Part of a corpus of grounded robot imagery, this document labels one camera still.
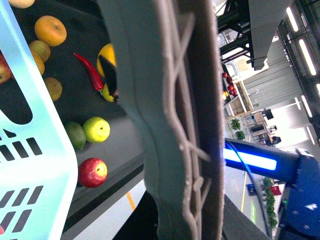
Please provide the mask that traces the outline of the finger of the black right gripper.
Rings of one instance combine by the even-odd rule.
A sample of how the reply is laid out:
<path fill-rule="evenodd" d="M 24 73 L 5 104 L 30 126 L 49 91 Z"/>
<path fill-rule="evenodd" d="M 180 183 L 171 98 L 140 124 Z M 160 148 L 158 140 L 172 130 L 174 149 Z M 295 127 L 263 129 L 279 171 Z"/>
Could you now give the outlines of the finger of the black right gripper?
<path fill-rule="evenodd" d="M 102 55 L 100 55 L 98 59 L 101 64 L 102 72 L 104 73 L 109 93 L 115 94 L 118 89 L 116 67 Z"/>

